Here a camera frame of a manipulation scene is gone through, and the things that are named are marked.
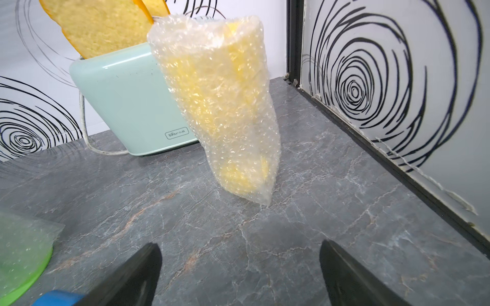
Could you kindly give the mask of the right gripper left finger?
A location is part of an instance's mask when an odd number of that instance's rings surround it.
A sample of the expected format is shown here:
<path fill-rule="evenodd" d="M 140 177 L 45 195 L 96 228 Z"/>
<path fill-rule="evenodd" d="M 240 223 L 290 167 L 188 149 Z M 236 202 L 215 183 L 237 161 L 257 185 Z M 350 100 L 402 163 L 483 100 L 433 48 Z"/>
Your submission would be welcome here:
<path fill-rule="evenodd" d="M 76 305 L 152 305 L 161 269 L 158 244 L 147 243 Z"/>

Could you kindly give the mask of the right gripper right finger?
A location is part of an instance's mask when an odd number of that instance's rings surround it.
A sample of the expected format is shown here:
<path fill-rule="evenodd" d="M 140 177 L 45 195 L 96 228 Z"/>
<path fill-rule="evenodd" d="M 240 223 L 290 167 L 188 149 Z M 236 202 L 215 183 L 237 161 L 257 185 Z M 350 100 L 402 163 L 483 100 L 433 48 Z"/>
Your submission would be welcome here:
<path fill-rule="evenodd" d="M 333 240 L 322 242 L 319 261 L 332 305 L 410 306 Z"/>

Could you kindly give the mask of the blue tape dispenser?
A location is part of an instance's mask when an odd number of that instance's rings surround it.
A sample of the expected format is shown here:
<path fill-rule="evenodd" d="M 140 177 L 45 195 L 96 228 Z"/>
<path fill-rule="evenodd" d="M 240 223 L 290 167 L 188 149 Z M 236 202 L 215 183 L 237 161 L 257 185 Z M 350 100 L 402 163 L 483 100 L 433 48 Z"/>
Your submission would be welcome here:
<path fill-rule="evenodd" d="M 83 298 L 82 294 L 53 290 L 38 298 L 33 306 L 73 306 Z"/>

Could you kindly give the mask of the bubble wrap sheet stack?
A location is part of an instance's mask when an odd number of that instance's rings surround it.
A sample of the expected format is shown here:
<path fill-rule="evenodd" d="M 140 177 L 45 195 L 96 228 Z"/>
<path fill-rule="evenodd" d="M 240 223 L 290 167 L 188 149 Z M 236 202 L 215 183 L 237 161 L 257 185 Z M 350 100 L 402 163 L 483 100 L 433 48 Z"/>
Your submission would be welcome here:
<path fill-rule="evenodd" d="M 53 247 L 63 224 L 1 210 L 1 297 L 23 283 Z"/>

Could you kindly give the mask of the green plastic wine glass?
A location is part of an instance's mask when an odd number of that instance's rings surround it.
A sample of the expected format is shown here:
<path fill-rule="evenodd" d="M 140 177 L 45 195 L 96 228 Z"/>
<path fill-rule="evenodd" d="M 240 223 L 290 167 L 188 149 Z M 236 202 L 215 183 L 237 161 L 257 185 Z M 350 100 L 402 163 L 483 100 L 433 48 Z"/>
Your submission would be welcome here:
<path fill-rule="evenodd" d="M 53 247 L 49 249 L 49 252 L 41 261 L 41 264 L 34 270 L 34 272 L 29 276 L 23 283 L 21 283 L 17 288 L 15 288 L 11 293 L 6 294 L 1 297 L 1 306 L 9 306 L 16 302 L 27 290 L 32 287 L 32 285 L 39 279 L 47 268 L 53 253 Z"/>

